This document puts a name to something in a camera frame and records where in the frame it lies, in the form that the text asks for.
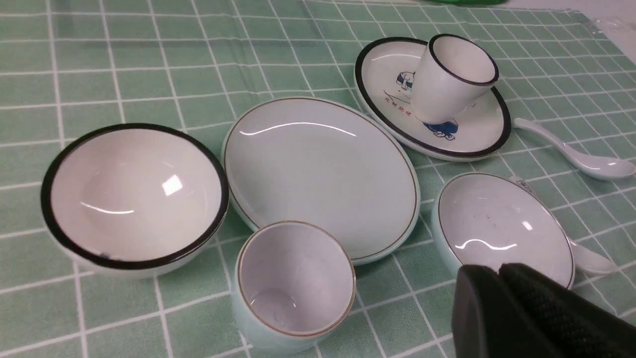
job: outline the spoon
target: spoon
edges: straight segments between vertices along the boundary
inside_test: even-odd
[[[573,165],[585,174],[599,180],[614,180],[627,178],[636,173],[636,166],[632,163],[617,158],[597,157],[577,152],[565,144],[557,136],[550,133],[539,124],[523,118],[516,118],[513,122],[515,128],[530,131],[552,143]]]
[[[518,176],[512,176],[510,180],[519,185],[523,190],[532,194],[537,200],[537,194],[534,193],[532,188],[528,185],[528,183],[519,178]],[[586,248],[582,245],[577,244],[576,242],[567,238],[567,241],[570,243],[570,249],[572,249],[572,257],[574,258],[574,265],[577,269],[587,273],[588,275],[609,275],[612,272],[615,272],[618,267],[615,263],[607,259],[603,255],[599,255],[596,252]]]

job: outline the white cup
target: white cup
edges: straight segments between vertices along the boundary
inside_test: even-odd
[[[355,286],[353,265],[331,235],[303,222],[278,222],[243,245],[232,308],[254,348],[293,354],[333,332],[351,309]]]
[[[444,123],[488,92],[498,78],[495,61],[481,47],[460,36],[435,35],[415,71],[413,111],[426,124]]]

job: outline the green checkered tablecloth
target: green checkered tablecloth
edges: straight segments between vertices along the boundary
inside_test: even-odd
[[[636,159],[636,66],[580,13],[318,0],[0,1],[0,357],[264,358],[232,319],[229,272],[250,234],[232,211],[209,248],[154,280],[73,265],[40,219],[43,173],[73,138],[109,124],[186,131],[219,154],[246,109],[316,96],[360,109],[353,65],[384,36],[467,36],[496,59],[514,117],[576,149]],[[407,150],[422,215],[390,257],[356,269],[337,332],[297,357],[454,357],[454,280],[428,224],[443,182],[466,171],[526,179],[567,234],[613,260],[574,292],[636,324],[636,179],[600,182],[514,132],[472,164]]]

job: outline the shallow dish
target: shallow dish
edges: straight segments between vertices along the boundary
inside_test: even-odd
[[[297,97],[254,107],[230,129],[223,165],[248,226],[308,222],[354,264],[390,254],[417,221],[419,184],[404,150],[338,103]]]
[[[182,266],[221,225],[223,169],[203,144],[152,124],[118,124],[71,143],[41,189],[44,220],[73,260],[142,278]]]
[[[293,354],[322,341],[345,319],[356,296],[356,274],[325,230],[285,221],[247,239],[232,287],[235,320],[247,341]]]
[[[448,122],[429,125],[416,118],[411,88],[426,45],[419,39],[384,38],[360,52],[354,72],[365,108],[400,143],[431,157],[465,162],[495,153],[511,131],[508,107],[495,87]]]
[[[498,270],[524,263],[564,287],[574,282],[574,259],[550,211],[517,184],[486,173],[449,180],[432,210],[435,244],[453,275],[463,264]]]

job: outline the white bowl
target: white bowl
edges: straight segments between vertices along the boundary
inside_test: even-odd
[[[192,260],[221,225],[228,197],[219,161],[197,140],[160,125],[118,124],[53,160],[41,206],[78,264],[143,278]]]
[[[463,264],[495,271],[524,263],[564,287],[574,282],[568,239],[543,204],[517,184],[486,173],[449,180],[435,200],[432,231],[453,275]]]
[[[278,222],[241,249],[232,307],[255,348],[292,354],[335,330],[351,309],[355,287],[353,265],[330,234],[304,222]]]

